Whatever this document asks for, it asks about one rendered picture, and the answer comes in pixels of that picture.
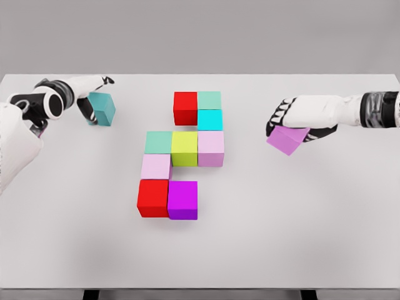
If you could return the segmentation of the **orchid purple cube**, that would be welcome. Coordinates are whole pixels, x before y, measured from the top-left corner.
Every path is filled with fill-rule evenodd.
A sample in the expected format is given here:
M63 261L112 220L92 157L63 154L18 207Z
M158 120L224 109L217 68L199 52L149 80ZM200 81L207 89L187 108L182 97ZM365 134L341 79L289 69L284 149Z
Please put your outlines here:
M303 142L310 128L290 128L276 126L266 142L282 153L290 156Z

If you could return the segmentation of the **magenta cube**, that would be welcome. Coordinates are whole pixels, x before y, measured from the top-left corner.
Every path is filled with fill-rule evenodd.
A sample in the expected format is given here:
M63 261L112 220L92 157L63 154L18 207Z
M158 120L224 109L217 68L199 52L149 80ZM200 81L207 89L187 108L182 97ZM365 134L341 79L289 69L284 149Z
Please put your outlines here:
M167 211L172 220L197 220L198 182L170 181Z

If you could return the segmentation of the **teal cube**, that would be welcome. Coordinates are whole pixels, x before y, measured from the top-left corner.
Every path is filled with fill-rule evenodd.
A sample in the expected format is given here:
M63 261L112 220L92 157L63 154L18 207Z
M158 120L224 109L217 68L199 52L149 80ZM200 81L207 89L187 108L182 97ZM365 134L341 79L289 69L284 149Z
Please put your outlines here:
M116 107L112 96L103 92L91 92L88 96L99 126L111 126Z

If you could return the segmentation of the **red cube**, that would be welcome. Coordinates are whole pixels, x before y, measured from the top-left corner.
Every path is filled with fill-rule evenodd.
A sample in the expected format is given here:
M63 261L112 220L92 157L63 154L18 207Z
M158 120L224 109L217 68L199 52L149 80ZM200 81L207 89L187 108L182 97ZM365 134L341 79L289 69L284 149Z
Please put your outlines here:
M137 195L137 209L142 218L168 218L167 179L142 179Z
M198 93L194 91L175 91L173 100L173 115L175 125L197 126Z

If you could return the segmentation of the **yellow-green cube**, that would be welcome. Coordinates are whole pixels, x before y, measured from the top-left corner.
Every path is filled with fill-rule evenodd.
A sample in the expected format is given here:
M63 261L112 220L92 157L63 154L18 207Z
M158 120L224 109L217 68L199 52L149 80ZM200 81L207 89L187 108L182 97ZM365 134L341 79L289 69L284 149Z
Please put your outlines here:
M198 132L173 131L171 158L174 167L196 167L198 165Z

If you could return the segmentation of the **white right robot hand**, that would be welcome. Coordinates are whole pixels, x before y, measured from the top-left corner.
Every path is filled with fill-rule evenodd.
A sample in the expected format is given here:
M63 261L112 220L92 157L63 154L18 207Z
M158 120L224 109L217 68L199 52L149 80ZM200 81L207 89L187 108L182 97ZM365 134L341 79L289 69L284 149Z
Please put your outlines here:
M343 99L330 95L302 95L281 101L266 123L266 136L269 137L276 126L302 129L309 132L303 139L305 143L325 138L338 128L336 113Z

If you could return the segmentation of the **mint green cube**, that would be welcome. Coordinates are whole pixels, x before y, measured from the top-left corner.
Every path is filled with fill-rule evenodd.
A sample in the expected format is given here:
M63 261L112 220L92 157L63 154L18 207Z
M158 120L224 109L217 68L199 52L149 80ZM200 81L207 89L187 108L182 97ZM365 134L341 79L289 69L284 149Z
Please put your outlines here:
M145 154L171 154L172 131L148 131Z
M221 110L221 92L198 91L197 108L199 110Z

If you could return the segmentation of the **cyan cube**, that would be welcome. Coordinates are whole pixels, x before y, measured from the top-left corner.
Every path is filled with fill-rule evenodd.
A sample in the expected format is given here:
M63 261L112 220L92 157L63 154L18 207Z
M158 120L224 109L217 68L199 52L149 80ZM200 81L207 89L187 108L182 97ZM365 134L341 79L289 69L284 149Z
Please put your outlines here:
M197 112L197 130L198 131L222 131L223 130L223 112L220 109L205 110Z

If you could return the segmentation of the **pale pink cube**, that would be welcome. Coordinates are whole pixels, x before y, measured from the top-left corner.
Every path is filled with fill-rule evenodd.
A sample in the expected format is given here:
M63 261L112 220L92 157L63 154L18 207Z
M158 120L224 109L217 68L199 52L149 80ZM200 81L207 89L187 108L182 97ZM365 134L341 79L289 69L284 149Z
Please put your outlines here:
M198 166L222 167L224 131L198 131Z
M171 179L170 154L145 154L142 159L141 179Z

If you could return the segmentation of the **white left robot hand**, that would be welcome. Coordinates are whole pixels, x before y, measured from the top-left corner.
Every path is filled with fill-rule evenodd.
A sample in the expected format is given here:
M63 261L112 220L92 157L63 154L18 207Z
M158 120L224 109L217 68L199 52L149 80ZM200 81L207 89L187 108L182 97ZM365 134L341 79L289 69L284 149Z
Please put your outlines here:
M69 80L76 104L90 125L97 125L98 120L95 116L93 106L88 99L89 94L107 84L114 83L115 81L111 77L98 74L73 77Z

